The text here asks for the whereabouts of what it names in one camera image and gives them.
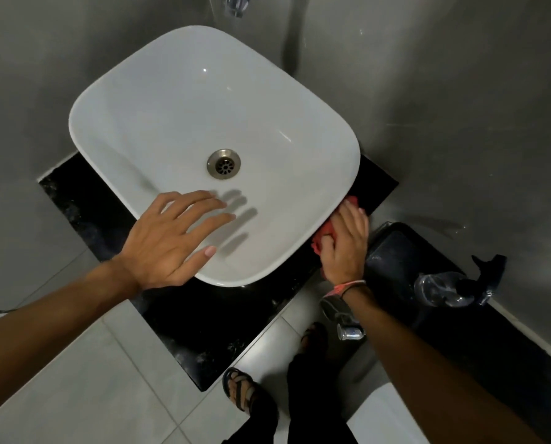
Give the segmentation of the red cleaning cloth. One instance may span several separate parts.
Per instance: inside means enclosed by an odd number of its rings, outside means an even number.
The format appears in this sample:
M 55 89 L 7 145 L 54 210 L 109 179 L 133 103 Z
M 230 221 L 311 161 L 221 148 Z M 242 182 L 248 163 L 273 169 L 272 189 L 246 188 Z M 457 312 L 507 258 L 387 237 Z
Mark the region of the red cleaning cloth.
M 336 232 L 330 219 L 327 219 L 316 231 L 311 240 L 311 248 L 317 256 L 321 256 L 322 253 L 322 238 L 330 236 L 333 240 L 336 239 Z

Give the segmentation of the person's left black sandal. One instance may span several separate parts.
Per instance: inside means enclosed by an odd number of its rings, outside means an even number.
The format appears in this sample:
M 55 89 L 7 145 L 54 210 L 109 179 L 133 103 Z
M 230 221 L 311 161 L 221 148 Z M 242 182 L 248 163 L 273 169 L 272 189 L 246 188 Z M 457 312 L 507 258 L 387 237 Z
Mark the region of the person's left black sandal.
M 249 416 L 253 403 L 263 395 L 262 387 L 249 374 L 235 367 L 227 368 L 223 374 L 222 387 L 236 408 Z

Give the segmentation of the clear spray bottle black trigger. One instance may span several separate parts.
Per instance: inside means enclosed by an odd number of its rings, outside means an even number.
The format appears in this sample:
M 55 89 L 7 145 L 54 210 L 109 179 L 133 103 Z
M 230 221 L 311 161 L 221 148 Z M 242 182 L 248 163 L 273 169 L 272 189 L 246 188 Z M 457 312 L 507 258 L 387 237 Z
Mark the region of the clear spray bottle black trigger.
M 420 274 L 413 284 L 415 301 L 426 307 L 465 308 L 484 306 L 497 292 L 507 265 L 507 257 L 496 254 L 489 261 L 472 255 L 479 269 L 477 279 L 461 272 Z

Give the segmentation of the pink and white wristband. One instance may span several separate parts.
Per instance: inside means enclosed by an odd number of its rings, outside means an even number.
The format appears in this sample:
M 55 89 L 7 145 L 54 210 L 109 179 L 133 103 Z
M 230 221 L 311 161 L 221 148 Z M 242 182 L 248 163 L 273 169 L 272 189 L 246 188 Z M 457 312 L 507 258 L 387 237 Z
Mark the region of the pink and white wristband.
M 358 286 L 364 286 L 364 285 L 366 285 L 366 281 L 363 280 L 363 279 L 335 285 L 331 291 L 329 291 L 326 295 L 323 296 L 323 299 L 324 298 L 330 298 L 330 297 L 343 298 L 343 295 L 346 291 L 348 291 L 352 288 L 355 288 L 355 287 L 358 287 Z

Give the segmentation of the person's left hand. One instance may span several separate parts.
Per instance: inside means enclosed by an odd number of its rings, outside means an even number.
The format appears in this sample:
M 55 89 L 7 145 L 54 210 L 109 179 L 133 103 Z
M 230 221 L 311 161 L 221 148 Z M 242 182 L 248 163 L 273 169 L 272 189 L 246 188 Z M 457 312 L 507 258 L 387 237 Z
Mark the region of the person's left hand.
M 180 286 L 169 283 L 169 275 L 201 246 L 213 232 L 233 222 L 235 214 L 217 209 L 203 216 L 190 227 L 180 227 L 175 219 L 194 202 L 217 198 L 208 191 L 159 194 L 131 229 L 120 253 L 111 261 L 114 272 L 121 277 L 125 296 L 140 291 Z

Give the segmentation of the person's black trousers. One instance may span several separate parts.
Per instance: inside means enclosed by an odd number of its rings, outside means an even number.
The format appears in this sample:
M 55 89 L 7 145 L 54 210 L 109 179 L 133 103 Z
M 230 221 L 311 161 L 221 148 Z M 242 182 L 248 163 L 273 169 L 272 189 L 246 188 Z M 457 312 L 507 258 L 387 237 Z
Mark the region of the person's black trousers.
M 333 380 L 324 364 L 323 357 L 300 353 L 288 366 L 287 444 L 358 444 L 341 416 Z M 274 444 L 279 408 L 262 389 L 248 420 L 221 444 Z

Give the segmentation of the black stone counter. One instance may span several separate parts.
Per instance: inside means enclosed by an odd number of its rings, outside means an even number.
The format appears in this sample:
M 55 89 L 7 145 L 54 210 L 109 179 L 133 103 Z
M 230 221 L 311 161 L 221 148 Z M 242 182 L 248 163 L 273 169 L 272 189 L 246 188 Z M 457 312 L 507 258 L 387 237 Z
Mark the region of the black stone counter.
M 80 153 L 39 180 L 99 261 L 123 247 L 136 218 Z M 265 278 L 237 288 L 191 279 L 131 302 L 200 391 L 206 391 L 320 267 L 310 242 Z

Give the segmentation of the person's left forearm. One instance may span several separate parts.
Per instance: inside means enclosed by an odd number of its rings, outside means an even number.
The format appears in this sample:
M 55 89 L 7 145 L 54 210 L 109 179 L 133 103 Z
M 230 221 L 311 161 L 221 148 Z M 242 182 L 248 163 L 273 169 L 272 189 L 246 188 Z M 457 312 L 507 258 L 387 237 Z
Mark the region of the person's left forearm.
M 140 291 L 119 262 L 0 317 L 0 406 L 102 315 Z

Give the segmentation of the chrome bidet sprayer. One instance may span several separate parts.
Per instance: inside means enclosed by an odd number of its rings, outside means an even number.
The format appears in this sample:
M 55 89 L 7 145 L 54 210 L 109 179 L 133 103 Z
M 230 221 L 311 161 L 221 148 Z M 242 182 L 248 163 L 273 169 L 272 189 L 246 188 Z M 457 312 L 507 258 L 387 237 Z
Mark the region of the chrome bidet sprayer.
M 341 296 L 324 296 L 320 299 L 319 306 L 326 319 L 336 325 L 340 341 L 365 338 L 366 332 Z

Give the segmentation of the person's right forearm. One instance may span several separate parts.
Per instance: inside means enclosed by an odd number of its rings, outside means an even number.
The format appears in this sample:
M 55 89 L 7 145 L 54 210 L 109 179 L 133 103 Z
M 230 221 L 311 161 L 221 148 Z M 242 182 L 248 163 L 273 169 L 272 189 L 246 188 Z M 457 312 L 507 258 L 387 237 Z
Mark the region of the person's right forearm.
M 514 412 L 375 301 L 364 285 L 343 299 L 431 444 L 544 444 Z

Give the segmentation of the metal sink drain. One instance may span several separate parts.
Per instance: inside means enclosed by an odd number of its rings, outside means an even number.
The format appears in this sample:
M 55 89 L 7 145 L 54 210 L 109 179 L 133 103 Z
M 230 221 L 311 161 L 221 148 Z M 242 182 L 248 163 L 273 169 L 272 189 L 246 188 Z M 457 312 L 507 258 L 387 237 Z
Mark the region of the metal sink drain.
M 241 168 L 241 159 L 237 152 L 231 149 L 220 149 L 213 152 L 207 160 L 208 174 L 218 180 L 235 177 Z

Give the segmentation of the person's right hand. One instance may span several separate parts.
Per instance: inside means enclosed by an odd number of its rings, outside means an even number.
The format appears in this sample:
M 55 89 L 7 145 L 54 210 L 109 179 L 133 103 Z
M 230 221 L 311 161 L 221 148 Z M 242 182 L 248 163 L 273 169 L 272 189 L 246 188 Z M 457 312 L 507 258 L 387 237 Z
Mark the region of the person's right hand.
M 345 199 L 330 217 L 337 234 L 335 247 L 337 265 L 323 268 L 324 277 L 333 286 L 361 280 L 368 248 L 370 219 L 366 212 Z

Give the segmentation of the white ceramic sink basin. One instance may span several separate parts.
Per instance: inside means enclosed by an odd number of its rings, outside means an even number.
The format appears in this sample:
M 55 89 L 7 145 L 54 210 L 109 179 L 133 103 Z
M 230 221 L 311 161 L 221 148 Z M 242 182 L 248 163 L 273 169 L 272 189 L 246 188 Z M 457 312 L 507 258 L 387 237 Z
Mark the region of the white ceramic sink basin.
M 233 36 L 171 31 L 85 89 L 69 114 L 77 149 L 138 219 L 158 193 L 211 191 L 236 219 L 202 242 L 217 253 L 196 277 L 254 283 L 280 267 L 329 218 L 358 175 L 347 122 Z M 231 179 L 206 169 L 231 149 Z

